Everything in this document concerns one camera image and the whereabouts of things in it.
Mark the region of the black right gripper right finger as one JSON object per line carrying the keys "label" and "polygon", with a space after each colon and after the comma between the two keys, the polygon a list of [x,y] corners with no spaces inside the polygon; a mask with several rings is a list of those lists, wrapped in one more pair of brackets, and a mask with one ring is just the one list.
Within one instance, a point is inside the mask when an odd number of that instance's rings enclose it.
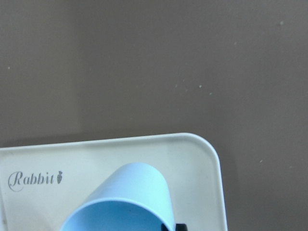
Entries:
{"label": "black right gripper right finger", "polygon": [[187,231],[187,225],[184,223],[177,223],[176,231]]}

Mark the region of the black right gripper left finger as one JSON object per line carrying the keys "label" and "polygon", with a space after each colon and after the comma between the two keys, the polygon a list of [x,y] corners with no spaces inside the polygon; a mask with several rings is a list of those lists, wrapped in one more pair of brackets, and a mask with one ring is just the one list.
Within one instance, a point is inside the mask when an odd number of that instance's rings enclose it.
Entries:
{"label": "black right gripper left finger", "polygon": [[161,231],[169,231],[169,229],[165,226],[165,224],[162,224]]}

